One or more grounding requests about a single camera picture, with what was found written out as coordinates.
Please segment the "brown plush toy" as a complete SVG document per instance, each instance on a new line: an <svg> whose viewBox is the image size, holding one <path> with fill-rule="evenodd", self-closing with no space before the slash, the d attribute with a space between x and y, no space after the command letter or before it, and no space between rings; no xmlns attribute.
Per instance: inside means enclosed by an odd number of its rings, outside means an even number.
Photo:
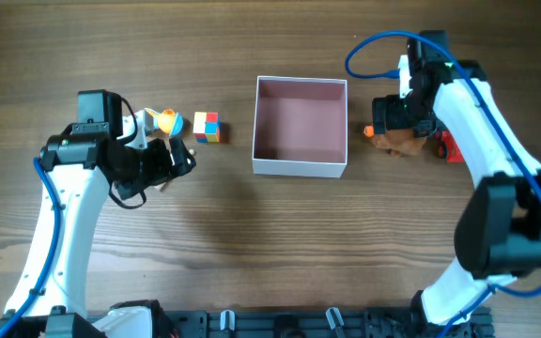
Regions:
<svg viewBox="0 0 541 338"><path fill-rule="evenodd" d="M415 137L412 129L387 130L379 134L373 126L366 126L363 134L374 147L386 150L392 157L419 155L426 143L426 138Z"/></svg>

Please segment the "multicolour puzzle cube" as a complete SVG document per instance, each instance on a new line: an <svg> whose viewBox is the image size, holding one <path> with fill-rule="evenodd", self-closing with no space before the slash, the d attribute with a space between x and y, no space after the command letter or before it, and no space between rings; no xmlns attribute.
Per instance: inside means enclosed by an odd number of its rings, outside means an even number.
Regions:
<svg viewBox="0 0 541 338"><path fill-rule="evenodd" d="M195 112L193 135L198 143L219 143L221 122L216 112Z"/></svg>

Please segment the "orange blue duck toy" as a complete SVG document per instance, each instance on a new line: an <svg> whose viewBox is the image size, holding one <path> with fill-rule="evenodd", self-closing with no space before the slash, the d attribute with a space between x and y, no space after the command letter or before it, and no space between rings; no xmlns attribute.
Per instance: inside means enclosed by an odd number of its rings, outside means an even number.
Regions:
<svg viewBox="0 0 541 338"><path fill-rule="evenodd" d="M182 115L173 109L165 109L157 112L150 108L145 108L145 112L153 118L153 128L162 131L169 136L177 136L182 133L184 119Z"/></svg>

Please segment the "pink open cardboard box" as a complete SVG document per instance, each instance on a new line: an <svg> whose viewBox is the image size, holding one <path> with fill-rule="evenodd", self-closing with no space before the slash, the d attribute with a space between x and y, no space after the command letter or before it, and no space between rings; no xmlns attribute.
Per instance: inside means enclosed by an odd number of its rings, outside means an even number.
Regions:
<svg viewBox="0 0 541 338"><path fill-rule="evenodd" d="M256 175L339 178L348 164L348 82L259 76Z"/></svg>

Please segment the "red toy fire truck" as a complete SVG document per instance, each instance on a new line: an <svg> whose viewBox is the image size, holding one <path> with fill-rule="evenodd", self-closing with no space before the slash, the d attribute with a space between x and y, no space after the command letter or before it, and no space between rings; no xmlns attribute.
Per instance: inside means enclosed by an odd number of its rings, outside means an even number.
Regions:
<svg viewBox="0 0 541 338"><path fill-rule="evenodd" d="M438 156L447 163L463 163L465 160L460 153L453 135L449 131L437 131Z"/></svg>

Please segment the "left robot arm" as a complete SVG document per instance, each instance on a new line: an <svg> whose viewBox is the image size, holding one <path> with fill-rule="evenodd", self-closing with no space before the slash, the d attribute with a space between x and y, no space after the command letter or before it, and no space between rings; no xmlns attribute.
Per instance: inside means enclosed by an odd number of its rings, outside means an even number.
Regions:
<svg viewBox="0 0 541 338"><path fill-rule="evenodd" d="M43 194L21 279L0 318L0 337L178 337L156 300L115 304L88 321L86 270L106 200L128 199L190 173L179 113L145 108L107 90L82 91L77 119L51 136L33 160Z"/></svg>

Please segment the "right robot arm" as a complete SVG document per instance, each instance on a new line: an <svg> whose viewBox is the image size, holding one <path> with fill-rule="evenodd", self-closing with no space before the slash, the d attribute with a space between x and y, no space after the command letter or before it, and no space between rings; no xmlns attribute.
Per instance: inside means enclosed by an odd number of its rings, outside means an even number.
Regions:
<svg viewBox="0 0 541 338"><path fill-rule="evenodd" d="M497 292L517 296L515 280L541 269L541 163L508 126L477 62L456 60L441 31L406 38L394 72L400 90L374 100L364 133L375 146L407 155L439 138L442 155L460 156L471 173L455 258L416 301L426 325L447 330ZM527 291L539 295L541 285Z"/></svg>

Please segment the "white pig rattle drum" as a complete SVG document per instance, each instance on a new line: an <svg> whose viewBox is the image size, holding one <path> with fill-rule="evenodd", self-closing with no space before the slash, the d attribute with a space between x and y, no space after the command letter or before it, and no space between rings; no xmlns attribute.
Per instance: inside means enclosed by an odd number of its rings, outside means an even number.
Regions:
<svg viewBox="0 0 541 338"><path fill-rule="evenodd" d="M189 149L189 153L192 155L192 156L195 156L195 151L190 148ZM170 185L170 181L166 181L164 182L163 184L159 184L157 186L155 186L155 190L158 191L158 192L164 192L164 190Z"/></svg>

